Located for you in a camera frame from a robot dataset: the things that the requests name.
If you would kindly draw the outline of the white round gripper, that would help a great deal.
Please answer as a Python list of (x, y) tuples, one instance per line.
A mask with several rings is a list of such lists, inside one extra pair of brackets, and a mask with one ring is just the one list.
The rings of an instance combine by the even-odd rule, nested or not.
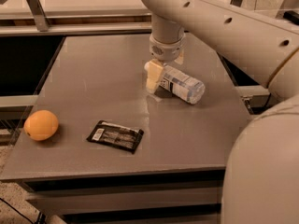
[(162, 43), (156, 40), (153, 35), (149, 37), (149, 52), (157, 59), (152, 59), (145, 64), (147, 71), (146, 89), (149, 93), (156, 92), (164, 75), (164, 66), (160, 62), (171, 63), (175, 61), (177, 64), (183, 64), (184, 43), (185, 36), (172, 44)]

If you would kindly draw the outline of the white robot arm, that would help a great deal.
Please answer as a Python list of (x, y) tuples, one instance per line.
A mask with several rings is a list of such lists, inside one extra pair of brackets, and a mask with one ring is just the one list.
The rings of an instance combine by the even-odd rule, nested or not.
[(233, 82), (277, 100), (240, 133), (222, 190), (222, 224), (299, 224), (299, 33), (296, 25), (224, 0), (141, 0), (151, 52), (169, 63), (190, 32), (220, 54)]

